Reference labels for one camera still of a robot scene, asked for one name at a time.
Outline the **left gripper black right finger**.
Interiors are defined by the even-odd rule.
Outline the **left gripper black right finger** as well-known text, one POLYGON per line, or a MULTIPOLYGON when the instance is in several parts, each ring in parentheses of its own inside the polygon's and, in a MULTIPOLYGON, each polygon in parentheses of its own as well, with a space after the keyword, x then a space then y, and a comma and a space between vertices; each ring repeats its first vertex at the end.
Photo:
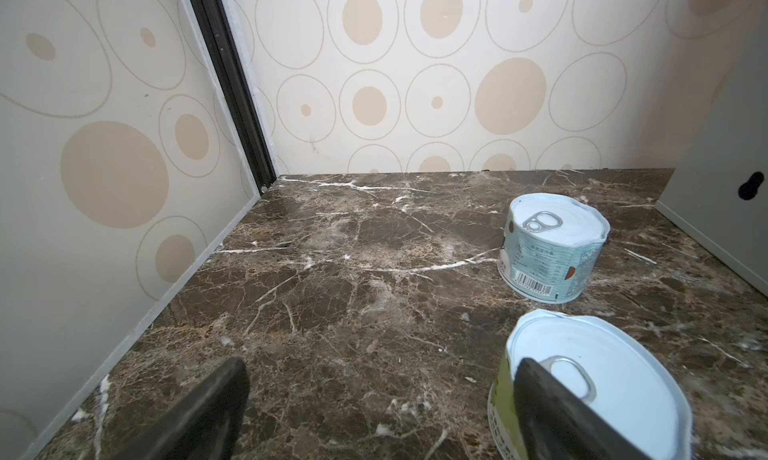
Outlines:
POLYGON ((520 362, 513 386, 530 459, 647 457, 534 360, 520 362))

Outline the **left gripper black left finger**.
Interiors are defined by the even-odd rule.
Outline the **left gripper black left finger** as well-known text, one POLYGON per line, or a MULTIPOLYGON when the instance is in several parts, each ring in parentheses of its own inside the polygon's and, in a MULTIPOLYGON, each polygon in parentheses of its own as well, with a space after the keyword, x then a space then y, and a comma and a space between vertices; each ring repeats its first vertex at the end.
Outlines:
POLYGON ((230 459, 249 391, 244 361, 229 358, 114 457, 230 459))

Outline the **green labelled can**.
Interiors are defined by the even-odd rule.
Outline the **green labelled can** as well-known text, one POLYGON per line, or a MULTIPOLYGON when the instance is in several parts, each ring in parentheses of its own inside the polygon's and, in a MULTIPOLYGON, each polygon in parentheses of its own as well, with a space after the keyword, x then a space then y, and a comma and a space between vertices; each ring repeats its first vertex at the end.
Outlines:
POLYGON ((593 316, 534 310, 508 337, 487 410, 494 443, 504 459, 526 459, 514 386, 530 358, 652 459, 692 456, 693 418, 681 388, 640 343, 593 316))

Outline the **light blue labelled can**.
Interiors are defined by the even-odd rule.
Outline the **light blue labelled can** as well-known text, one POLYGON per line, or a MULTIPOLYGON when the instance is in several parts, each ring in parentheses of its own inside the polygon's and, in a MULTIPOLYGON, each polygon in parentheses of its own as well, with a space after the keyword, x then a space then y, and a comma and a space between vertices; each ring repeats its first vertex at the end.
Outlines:
POLYGON ((528 299, 569 303, 585 290, 609 233, 598 210, 573 198, 521 195, 509 205, 498 272, 528 299))

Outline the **grey metal cabinet box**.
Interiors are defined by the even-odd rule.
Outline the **grey metal cabinet box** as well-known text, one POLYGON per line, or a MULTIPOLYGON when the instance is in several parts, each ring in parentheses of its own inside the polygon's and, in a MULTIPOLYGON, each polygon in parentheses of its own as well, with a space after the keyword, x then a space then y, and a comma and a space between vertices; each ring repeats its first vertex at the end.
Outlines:
POLYGON ((656 209, 767 291, 767 24, 761 22, 656 209))

